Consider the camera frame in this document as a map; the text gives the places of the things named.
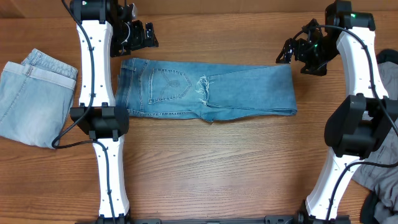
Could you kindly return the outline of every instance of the dark blue denim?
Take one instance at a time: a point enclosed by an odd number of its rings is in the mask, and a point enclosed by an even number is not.
[[[126,107],[131,116],[206,121],[297,112],[290,65],[139,58],[122,62],[116,104]]]

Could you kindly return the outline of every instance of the light blue denim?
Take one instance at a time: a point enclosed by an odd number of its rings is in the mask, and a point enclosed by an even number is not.
[[[77,69],[34,49],[0,77],[0,136],[51,147],[73,104]]]
[[[290,65],[250,66],[132,58],[116,104],[131,116],[221,121],[297,112]]]

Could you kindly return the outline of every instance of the back pocket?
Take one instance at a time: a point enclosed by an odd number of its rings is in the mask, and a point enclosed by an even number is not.
[[[149,104],[182,98],[191,86],[183,72],[154,68],[149,78]]]

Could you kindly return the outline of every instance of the denim fabric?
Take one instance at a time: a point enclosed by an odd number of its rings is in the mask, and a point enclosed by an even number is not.
[[[0,77],[0,136],[51,147],[73,104],[77,69],[34,49]]]
[[[290,65],[139,58],[122,62],[116,104],[126,107],[131,116],[206,121],[297,112]]]

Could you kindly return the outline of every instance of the gray fabric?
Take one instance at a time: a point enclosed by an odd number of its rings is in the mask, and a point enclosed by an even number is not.
[[[398,99],[398,65],[392,62],[379,64],[380,77],[390,99]],[[390,130],[380,149],[372,152],[367,161],[392,164],[398,161],[398,137]],[[361,166],[353,179],[370,190],[376,191],[380,202],[374,217],[380,224],[398,223],[398,167],[392,169]]]

